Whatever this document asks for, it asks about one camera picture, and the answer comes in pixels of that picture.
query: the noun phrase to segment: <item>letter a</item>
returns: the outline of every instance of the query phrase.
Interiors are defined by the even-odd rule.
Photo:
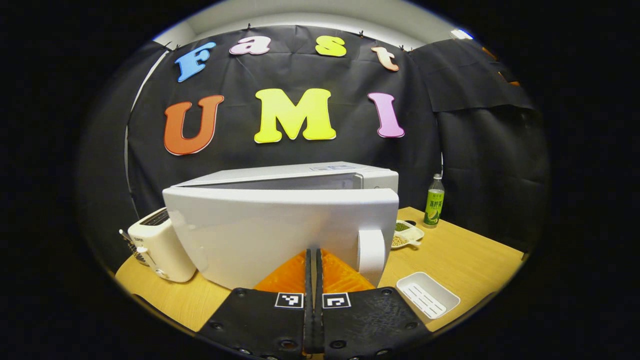
[[[238,40],[238,44],[229,52],[233,55],[242,55],[250,53],[251,55],[260,55],[270,50],[269,43],[271,39],[268,37],[248,37]]]

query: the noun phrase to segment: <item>foam letter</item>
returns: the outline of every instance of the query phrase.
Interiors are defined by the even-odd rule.
[[[347,49],[344,48],[344,40],[337,37],[323,35],[316,39],[316,51],[320,55],[344,56]]]
[[[190,51],[185,55],[182,55],[175,60],[176,64],[180,64],[180,77],[178,78],[178,82],[181,83],[191,76],[195,75],[197,72],[202,71],[204,69],[204,64],[199,64],[199,61],[205,61],[209,58],[209,50],[214,46],[216,46],[215,42],[208,42],[203,46],[200,46],[198,49],[194,51]]]
[[[391,59],[394,59],[396,56],[392,53],[388,52],[384,47],[372,47],[371,50],[375,51],[378,54],[378,60],[382,64],[382,66],[386,67],[391,71],[398,71],[400,68],[398,65],[391,62]]]
[[[169,106],[164,114],[166,115],[166,125],[164,127],[164,148],[173,155],[195,154],[201,151],[213,139],[216,130],[216,113],[218,104],[223,102],[222,95],[207,96],[198,101],[202,107],[200,118],[200,132],[190,139],[185,139],[182,135],[184,126],[184,114],[191,108],[188,101],[178,102]]]
[[[378,135],[383,138],[400,138],[404,136],[404,130],[398,125],[394,107],[391,105],[394,97],[383,92],[372,92],[368,97],[373,100],[378,110],[378,118],[380,119]]]
[[[331,140],[335,138],[335,130],[329,121],[327,100],[331,93],[325,89],[308,89],[298,105],[293,105],[282,89],[264,89],[255,93],[262,100],[262,116],[260,132],[254,136],[257,143],[279,142],[282,133],[276,129],[276,121],[280,121],[282,129],[293,140],[298,137],[302,123],[307,118],[307,128],[302,135],[307,140]]]
[[[260,55],[270,50],[268,47],[270,42],[271,38],[268,37],[248,37],[238,40],[238,44],[229,49],[229,52],[234,55],[242,55],[246,53],[250,53],[251,55]]]

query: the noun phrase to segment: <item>bottle label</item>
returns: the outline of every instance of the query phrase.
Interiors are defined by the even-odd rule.
[[[442,210],[442,201],[444,200],[444,192],[429,191],[427,196],[427,208],[424,210],[424,223],[427,225],[435,225],[440,219],[440,212]]]

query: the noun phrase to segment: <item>yellow letter m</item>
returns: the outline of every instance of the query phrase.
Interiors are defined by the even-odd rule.
[[[279,142],[282,133],[276,129],[276,120],[280,121],[287,136],[294,140],[298,137],[302,123],[307,119],[307,128],[302,136],[307,140],[331,140],[335,130],[329,121],[327,100],[331,93],[325,89],[308,89],[298,105],[293,105],[282,89],[264,89],[255,93],[262,100],[260,132],[253,138],[257,143]]]

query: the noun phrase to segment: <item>pink letter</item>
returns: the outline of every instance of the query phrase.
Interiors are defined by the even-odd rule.
[[[378,118],[380,119],[378,135],[383,138],[401,138],[404,136],[404,130],[398,125],[394,107],[391,105],[394,97],[383,92],[372,92],[368,97],[373,100],[378,110]]]
[[[250,53],[251,55],[260,55],[270,50],[268,47],[270,42],[271,38],[268,37],[248,37],[240,39],[236,46],[229,49],[229,52],[234,55],[242,55],[246,53]]]

